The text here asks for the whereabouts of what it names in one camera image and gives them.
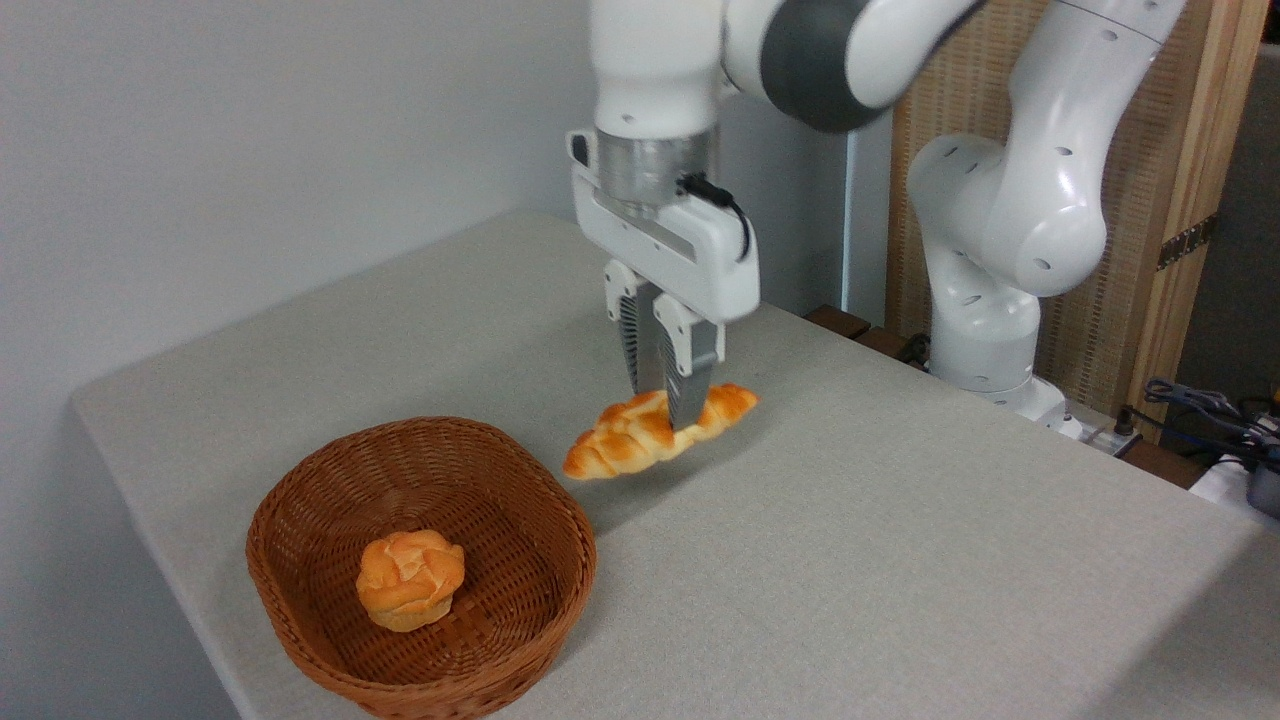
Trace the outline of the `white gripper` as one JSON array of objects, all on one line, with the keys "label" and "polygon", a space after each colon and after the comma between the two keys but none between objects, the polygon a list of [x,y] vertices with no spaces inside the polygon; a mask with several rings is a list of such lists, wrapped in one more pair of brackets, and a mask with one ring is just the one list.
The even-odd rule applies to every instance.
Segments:
[{"label": "white gripper", "polygon": [[704,199],[682,195],[639,209],[611,197],[594,129],[570,131],[567,154],[579,227],[613,258],[604,269],[605,304],[630,384],[636,395],[666,388],[669,424],[684,430],[701,416],[724,360],[721,324],[760,302],[758,252],[742,252],[739,215]]}]

